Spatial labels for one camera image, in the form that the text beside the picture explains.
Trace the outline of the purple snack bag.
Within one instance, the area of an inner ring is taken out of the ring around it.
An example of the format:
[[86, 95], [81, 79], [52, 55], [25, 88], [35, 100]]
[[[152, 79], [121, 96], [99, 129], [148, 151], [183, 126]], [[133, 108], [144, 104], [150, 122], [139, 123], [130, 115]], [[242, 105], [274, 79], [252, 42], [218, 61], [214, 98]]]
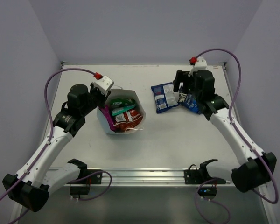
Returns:
[[108, 125], [109, 125], [109, 128], [112, 130], [112, 131], [116, 131], [116, 128], [114, 126], [114, 122], [113, 122], [113, 119], [112, 119], [112, 114], [111, 114], [111, 111], [110, 111], [110, 108], [108, 105], [104, 105], [104, 107], [100, 107], [99, 110], [102, 112], [102, 114], [104, 115], [104, 117], [106, 118], [107, 122], [108, 122]]

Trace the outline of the green snack bag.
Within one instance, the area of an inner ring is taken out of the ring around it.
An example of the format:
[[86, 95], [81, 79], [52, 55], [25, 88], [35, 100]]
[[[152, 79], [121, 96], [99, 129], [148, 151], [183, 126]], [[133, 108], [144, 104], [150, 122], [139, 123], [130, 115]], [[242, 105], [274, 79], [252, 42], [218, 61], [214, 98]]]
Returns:
[[109, 103], [112, 116], [119, 115], [136, 107], [136, 101], [133, 98], [112, 99]]

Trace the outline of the blue kettle chips bag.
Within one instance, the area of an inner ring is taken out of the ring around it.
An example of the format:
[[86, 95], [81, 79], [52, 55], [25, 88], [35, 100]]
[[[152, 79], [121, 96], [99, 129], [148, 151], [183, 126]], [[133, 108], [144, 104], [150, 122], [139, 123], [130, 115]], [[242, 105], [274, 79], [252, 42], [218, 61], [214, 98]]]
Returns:
[[182, 105], [183, 107], [187, 108], [190, 112], [200, 114], [198, 110], [198, 106], [196, 104], [196, 98], [193, 97], [190, 93], [184, 93], [183, 92], [183, 86], [181, 85], [179, 88], [179, 100], [178, 103]]

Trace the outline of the blue white snack bag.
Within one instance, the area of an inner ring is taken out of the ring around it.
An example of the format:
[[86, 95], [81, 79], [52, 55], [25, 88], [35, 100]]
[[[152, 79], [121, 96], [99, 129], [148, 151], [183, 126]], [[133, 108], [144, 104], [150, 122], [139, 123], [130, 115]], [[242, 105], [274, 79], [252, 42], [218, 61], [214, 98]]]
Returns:
[[151, 86], [151, 90], [154, 95], [157, 114], [178, 106], [173, 92], [172, 82]]

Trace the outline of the red chips bag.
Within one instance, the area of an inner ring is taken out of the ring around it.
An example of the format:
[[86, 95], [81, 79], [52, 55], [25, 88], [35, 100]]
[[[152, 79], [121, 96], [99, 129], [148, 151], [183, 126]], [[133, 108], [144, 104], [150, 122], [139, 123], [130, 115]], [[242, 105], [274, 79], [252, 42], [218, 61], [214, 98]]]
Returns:
[[128, 110], [114, 117], [114, 127], [117, 132], [125, 132], [140, 124], [143, 115], [134, 109]]

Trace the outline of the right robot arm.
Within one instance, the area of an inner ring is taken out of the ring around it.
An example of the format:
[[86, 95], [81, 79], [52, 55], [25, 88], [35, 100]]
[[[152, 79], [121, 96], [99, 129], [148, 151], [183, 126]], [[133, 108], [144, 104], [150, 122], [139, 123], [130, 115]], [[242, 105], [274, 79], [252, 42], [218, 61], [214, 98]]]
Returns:
[[217, 159], [201, 163], [198, 177], [204, 183], [214, 178], [231, 181], [245, 193], [272, 180], [276, 156], [260, 148], [236, 121], [223, 97], [215, 93], [215, 78], [209, 70], [178, 70], [173, 91], [196, 98], [198, 110], [222, 134], [235, 154], [238, 166]]

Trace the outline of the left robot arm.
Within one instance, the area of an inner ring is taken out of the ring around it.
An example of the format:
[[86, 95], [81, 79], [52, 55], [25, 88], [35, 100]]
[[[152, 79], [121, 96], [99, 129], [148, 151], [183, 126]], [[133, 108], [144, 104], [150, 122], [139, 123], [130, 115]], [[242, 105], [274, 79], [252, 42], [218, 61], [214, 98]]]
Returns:
[[72, 159], [53, 176], [47, 171], [62, 149], [85, 124], [85, 117], [95, 108], [102, 107], [110, 95], [111, 84], [94, 82], [71, 87], [67, 102], [51, 122], [48, 136], [29, 161], [16, 174], [6, 174], [3, 186], [8, 197], [32, 212], [38, 212], [49, 196], [67, 183], [83, 183], [88, 177], [87, 165]]

